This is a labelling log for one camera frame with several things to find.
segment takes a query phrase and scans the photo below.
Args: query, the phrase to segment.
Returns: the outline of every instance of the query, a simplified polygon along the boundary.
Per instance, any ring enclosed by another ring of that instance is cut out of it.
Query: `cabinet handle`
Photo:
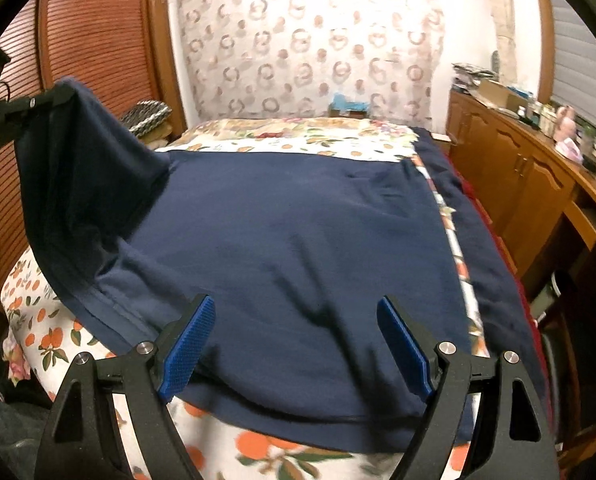
[[[524,156],[522,158],[522,165],[520,167],[520,176],[524,176],[524,166],[527,165],[527,162],[529,162],[529,159]]]
[[[513,165],[513,171],[515,171],[515,173],[520,173],[520,170],[518,170],[518,162],[520,161],[520,153],[518,153],[518,155],[515,157],[515,164]]]

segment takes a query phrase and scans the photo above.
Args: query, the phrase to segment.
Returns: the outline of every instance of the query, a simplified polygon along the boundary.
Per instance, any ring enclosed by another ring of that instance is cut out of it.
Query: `wooden cabinet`
[[[575,182],[521,124],[470,97],[452,92],[449,128],[458,139],[450,158],[523,276],[561,218]]]

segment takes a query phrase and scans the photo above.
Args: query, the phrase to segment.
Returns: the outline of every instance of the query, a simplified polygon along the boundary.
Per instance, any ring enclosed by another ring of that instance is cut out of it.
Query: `cardboard box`
[[[485,100],[491,102],[495,107],[506,108],[512,112],[518,111],[518,108],[529,105],[529,102],[517,95],[513,90],[501,85],[497,81],[484,79],[480,82],[478,93]]]

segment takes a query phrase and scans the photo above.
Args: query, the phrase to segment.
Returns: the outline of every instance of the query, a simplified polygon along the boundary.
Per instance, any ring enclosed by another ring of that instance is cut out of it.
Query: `blue textured pad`
[[[385,297],[378,302],[378,326],[409,390],[427,402],[433,393],[430,368],[409,329]]]
[[[171,402],[187,386],[215,320],[213,299],[207,296],[163,363],[162,384],[158,393],[165,402]]]

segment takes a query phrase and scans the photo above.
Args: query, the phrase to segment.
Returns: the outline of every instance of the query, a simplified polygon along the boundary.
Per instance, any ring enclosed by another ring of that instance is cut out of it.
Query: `gray blind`
[[[551,0],[556,33],[553,100],[596,126],[596,39],[566,0]]]

